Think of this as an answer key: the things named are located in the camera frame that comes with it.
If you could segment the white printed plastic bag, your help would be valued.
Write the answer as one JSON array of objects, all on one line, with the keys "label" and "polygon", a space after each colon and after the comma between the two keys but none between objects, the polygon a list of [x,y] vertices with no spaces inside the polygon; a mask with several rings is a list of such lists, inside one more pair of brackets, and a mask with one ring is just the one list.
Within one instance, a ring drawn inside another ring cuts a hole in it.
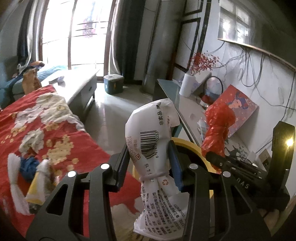
[{"label": "white printed plastic bag", "polygon": [[183,235],[189,194],[169,175],[171,128],[180,124],[173,102],[160,99],[134,110],[125,124],[125,139],[141,182],[144,209],[134,231],[153,240],[176,240]]}]

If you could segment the dark right curtain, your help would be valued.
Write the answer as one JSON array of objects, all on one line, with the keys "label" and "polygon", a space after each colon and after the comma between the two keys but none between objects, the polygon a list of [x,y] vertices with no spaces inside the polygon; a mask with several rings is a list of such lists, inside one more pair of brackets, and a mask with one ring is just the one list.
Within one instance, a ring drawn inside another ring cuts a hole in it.
[{"label": "dark right curtain", "polygon": [[116,7],[113,49],[117,72],[124,84],[134,84],[135,64],[145,1],[119,1]]}]

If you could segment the yellow white snack wrapper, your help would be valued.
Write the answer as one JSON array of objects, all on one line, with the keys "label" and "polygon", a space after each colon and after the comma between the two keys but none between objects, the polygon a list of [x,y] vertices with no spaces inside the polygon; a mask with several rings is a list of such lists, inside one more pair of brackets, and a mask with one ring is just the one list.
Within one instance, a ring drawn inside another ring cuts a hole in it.
[{"label": "yellow white snack wrapper", "polygon": [[30,214],[36,214],[55,188],[54,169],[50,159],[44,159],[36,168],[25,200]]}]

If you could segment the dark left curtain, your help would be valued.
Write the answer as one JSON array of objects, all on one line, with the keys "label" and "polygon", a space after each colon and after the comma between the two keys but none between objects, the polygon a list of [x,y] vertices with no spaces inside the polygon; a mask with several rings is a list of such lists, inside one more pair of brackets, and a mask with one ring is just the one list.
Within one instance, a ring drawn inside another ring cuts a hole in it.
[{"label": "dark left curtain", "polygon": [[23,14],[17,45],[17,56],[20,66],[28,65],[32,56],[35,9],[35,1],[30,0]]}]

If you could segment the white tied foam wrap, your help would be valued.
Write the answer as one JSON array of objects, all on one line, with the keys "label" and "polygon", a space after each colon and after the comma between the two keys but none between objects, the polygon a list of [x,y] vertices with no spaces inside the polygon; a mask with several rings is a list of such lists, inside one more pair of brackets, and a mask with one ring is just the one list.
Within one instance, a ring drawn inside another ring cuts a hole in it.
[{"label": "white tied foam wrap", "polygon": [[15,210],[22,215],[30,215],[29,204],[18,186],[20,166],[21,158],[14,153],[9,153],[7,163],[8,178]]}]

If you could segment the wooden coffee table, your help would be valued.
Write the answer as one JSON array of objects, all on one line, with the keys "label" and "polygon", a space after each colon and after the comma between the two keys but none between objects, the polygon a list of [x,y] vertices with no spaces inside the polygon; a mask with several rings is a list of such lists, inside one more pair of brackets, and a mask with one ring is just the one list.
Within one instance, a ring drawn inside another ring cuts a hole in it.
[{"label": "wooden coffee table", "polygon": [[53,85],[56,92],[65,98],[70,110],[85,122],[95,102],[97,76],[95,71],[58,70],[41,82],[45,87]]}]

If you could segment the dark curtain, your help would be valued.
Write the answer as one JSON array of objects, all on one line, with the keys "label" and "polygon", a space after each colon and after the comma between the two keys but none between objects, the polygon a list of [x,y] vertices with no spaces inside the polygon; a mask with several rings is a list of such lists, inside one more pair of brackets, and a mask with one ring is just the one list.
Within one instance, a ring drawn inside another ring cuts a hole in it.
[{"label": "dark curtain", "polygon": [[30,0],[23,14],[17,45],[17,56],[20,66],[28,65],[32,56],[35,9],[35,1]]},{"label": "dark curtain", "polygon": [[113,49],[117,72],[124,84],[134,84],[135,64],[145,1],[119,1],[116,7]]}]

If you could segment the round table mirror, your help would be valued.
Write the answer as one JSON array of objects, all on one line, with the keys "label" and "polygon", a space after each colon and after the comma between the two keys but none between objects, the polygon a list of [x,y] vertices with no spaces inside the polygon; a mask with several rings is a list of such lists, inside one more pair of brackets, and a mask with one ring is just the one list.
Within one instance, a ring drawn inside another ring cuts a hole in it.
[{"label": "round table mirror", "polygon": [[224,92],[223,82],[217,76],[209,76],[204,82],[203,90],[204,94],[214,102]]}]

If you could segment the girl portrait painting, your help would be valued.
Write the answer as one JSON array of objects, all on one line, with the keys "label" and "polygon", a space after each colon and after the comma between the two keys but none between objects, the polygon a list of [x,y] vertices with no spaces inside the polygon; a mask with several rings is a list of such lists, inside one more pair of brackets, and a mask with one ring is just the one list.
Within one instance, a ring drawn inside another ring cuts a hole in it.
[{"label": "girl portrait painting", "polygon": [[235,114],[235,123],[229,127],[228,131],[229,138],[241,128],[258,108],[256,103],[233,85],[229,85],[214,101],[214,104],[218,103],[225,103]]}]

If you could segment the red plastic bag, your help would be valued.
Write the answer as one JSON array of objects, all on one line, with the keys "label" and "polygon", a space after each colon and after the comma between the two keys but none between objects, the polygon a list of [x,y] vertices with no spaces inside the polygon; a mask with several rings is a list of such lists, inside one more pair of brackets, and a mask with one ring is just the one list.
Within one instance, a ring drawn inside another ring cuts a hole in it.
[{"label": "red plastic bag", "polygon": [[221,157],[225,157],[225,140],[228,137],[229,127],[235,123],[235,114],[225,103],[218,103],[207,108],[205,117],[209,128],[201,150],[203,157],[210,162],[206,157],[208,152],[214,152]]}]

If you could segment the wall mounted television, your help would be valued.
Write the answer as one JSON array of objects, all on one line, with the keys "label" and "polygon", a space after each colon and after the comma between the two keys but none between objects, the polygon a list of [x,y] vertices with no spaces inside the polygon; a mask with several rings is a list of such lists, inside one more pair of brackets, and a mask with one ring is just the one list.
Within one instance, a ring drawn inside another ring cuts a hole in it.
[{"label": "wall mounted television", "polygon": [[218,39],[268,54],[295,69],[295,25],[274,1],[219,1]]}]

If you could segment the blue storage stool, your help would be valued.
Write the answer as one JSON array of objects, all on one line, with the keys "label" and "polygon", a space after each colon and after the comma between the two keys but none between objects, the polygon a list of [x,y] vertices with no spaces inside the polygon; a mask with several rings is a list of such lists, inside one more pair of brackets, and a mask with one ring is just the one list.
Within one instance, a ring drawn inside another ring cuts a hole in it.
[{"label": "blue storage stool", "polygon": [[124,77],[119,74],[109,74],[103,77],[105,92],[114,95],[123,92]]}]

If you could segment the red artificial flowers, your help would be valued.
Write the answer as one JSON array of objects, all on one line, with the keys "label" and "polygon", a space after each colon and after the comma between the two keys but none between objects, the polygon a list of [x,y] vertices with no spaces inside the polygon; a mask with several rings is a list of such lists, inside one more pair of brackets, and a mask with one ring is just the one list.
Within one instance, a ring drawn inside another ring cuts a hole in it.
[{"label": "red artificial flowers", "polygon": [[188,73],[195,75],[201,71],[212,71],[219,62],[219,57],[212,54],[195,53],[190,59]]}]

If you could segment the red floral blanket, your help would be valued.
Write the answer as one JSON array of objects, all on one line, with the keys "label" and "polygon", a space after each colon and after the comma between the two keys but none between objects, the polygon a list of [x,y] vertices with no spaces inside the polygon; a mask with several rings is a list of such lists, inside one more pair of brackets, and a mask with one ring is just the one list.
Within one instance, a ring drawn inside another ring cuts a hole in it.
[{"label": "red floral blanket", "polygon": [[[10,153],[33,156],[39,162],[51,159],[59,181],[68,171],[89,172],[110,158],[51,85],[1,110],[1,209],[21,237],[25,237],[34,215],[22,215],[15,209],[8,176]],[[123,187],[109,197],[117,240],[149,240],[133,232],[140,213],[138,180],[127,173]]]}]

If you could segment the yellow rimmed black trash bin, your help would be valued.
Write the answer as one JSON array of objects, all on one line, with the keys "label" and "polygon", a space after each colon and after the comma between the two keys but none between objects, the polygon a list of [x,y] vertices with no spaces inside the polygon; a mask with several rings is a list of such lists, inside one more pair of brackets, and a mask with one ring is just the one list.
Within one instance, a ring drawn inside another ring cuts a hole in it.
[{"label": "yellow rimmed black trash bin", "polygon": [[186,192],[204,200],[212,197],[213,168],[197,145],[180,138],[144,137],[129,152],[139,174],[143,201],[152,201],[152,195],[159,192],[171,199],[184,200]]}]

